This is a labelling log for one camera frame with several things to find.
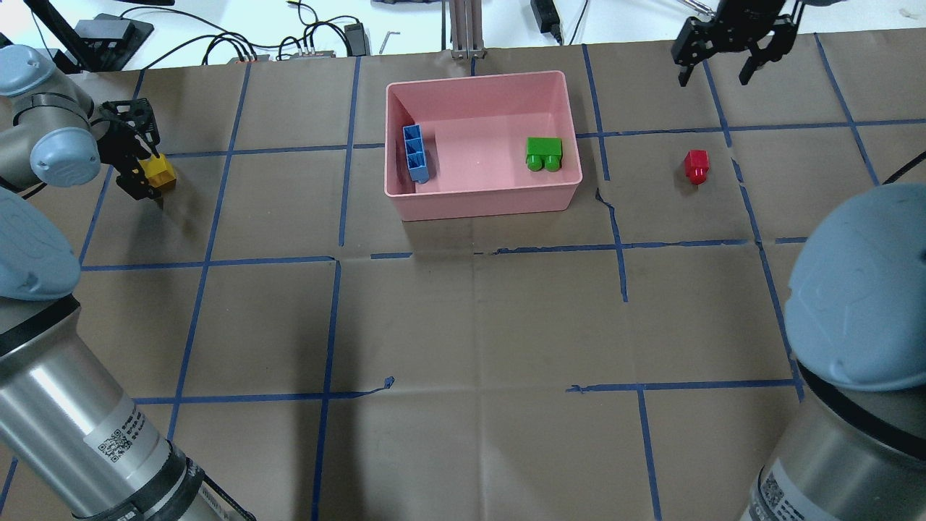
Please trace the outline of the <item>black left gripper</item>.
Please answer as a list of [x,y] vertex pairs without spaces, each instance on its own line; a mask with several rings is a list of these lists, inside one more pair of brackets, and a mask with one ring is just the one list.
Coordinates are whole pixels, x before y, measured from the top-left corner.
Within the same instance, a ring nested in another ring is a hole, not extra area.
[[148,99],[110,100],[99,105],[99,119],[90,122],[100,161],[118,172],[116,184],[135,200],[160,199],[146,167],[158,166],[160,135]]

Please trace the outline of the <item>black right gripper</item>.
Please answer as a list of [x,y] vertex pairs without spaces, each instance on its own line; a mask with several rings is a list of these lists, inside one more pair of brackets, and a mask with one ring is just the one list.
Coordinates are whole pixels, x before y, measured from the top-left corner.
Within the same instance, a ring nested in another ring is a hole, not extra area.
[[[688,17],[671,47],[671,58],[680,68],[678,83],[688,85],[695,66],[717,51],[749,50],[739,72],[741,85],[768,62],[779,62],[793,49],[798,25],[783,14],[783,1],[721,1],[711,21]],[[766,46],[760,41],[770,33]]]

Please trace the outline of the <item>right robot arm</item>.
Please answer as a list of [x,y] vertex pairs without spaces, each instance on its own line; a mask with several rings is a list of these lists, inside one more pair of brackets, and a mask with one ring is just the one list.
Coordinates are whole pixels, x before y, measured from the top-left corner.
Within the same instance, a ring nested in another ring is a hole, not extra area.
[[808,393],[742,519],[923,517],[924,219],[924,185],[893,175],[807,238],[783,322]]

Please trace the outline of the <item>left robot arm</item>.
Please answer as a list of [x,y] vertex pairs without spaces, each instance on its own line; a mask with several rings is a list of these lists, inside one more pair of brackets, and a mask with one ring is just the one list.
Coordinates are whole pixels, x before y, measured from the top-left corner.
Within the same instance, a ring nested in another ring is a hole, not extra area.
[[78,334],[72,244],[25,198],[116,169],[134,199],[174,179],[144,98],[95,103],[33,47],[1,52],[2,439],[76,520],[251,520],[165,439]]

